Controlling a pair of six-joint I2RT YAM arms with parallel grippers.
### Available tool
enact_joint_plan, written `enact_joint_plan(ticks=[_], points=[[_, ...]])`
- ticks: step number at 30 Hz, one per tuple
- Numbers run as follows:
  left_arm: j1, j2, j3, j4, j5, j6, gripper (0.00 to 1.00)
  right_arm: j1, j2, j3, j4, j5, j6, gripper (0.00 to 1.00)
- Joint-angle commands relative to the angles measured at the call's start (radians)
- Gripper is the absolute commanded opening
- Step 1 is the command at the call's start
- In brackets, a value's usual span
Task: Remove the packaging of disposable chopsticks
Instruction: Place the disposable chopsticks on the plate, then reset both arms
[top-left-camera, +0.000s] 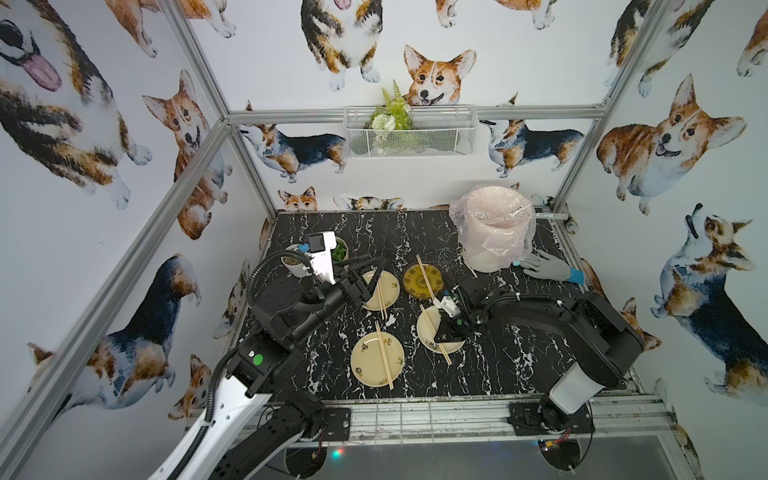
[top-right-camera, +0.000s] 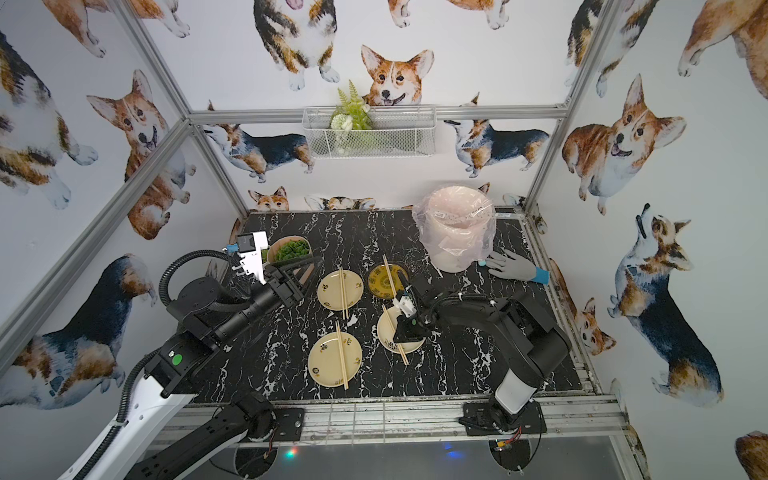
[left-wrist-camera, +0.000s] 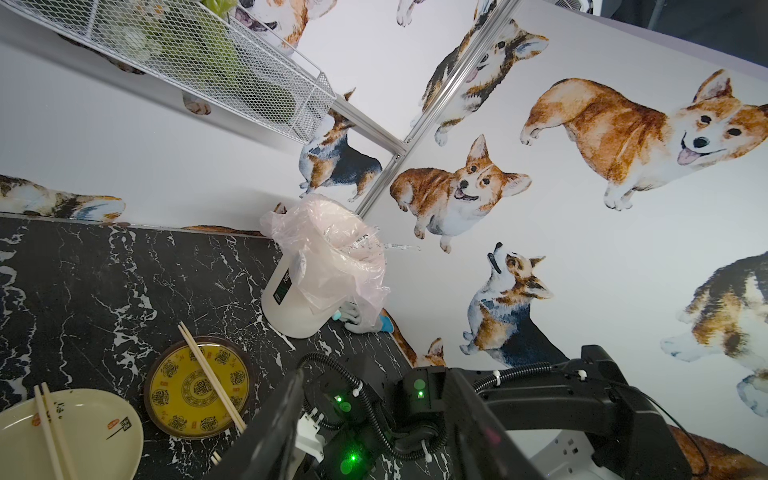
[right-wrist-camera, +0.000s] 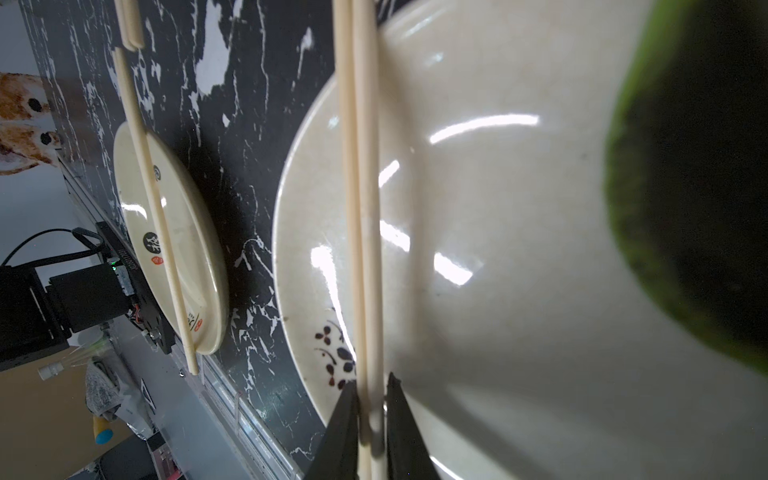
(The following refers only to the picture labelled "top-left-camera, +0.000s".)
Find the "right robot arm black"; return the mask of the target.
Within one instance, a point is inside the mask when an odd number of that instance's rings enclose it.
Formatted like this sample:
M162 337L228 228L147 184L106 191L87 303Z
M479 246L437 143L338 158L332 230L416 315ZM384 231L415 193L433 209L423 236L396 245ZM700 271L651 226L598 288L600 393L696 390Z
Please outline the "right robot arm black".
M556 298L459 284L439 302L438 345L485 334L492 324L527 327L564 338L574 362L548 390L524 426L552 432L571 427L598 393L618 386L646 341L602 296Z

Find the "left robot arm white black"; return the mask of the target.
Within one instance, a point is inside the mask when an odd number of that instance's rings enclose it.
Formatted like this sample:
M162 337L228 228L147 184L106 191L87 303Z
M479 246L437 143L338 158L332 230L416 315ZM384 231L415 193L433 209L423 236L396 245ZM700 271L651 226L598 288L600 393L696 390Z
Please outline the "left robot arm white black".
M360 307L371 299L375 283L363 275L381 276L387 260L363 255L331 263L323 276L319 254L292 256L308 267L309 276L277 278L258 287L260 272L253 271L246 299L256 325L216 365L203 413L153 478L250 479L277 453L322 431L324 404L309 392L297 392L254 433L236 439L282 389L303 359L309 337L346 306Z

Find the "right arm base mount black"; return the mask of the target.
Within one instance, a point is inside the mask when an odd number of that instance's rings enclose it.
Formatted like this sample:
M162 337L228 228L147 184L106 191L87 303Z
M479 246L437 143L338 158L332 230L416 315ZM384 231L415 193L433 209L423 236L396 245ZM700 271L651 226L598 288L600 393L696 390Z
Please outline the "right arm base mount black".
M594 430L594 424L587 405L583 405L574 414L566 414L554 404L540 402L513 402L508 405L507 423L518 436L546 434L588 434Z

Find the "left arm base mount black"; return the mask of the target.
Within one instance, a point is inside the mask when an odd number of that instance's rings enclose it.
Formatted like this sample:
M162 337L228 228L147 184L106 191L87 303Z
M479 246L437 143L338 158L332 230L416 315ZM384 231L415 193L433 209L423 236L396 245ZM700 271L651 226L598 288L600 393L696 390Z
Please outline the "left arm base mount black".
M278 438L297 442L346 441L350 437L350 408L331 407L302 412L285 405L264 424L267 432Z

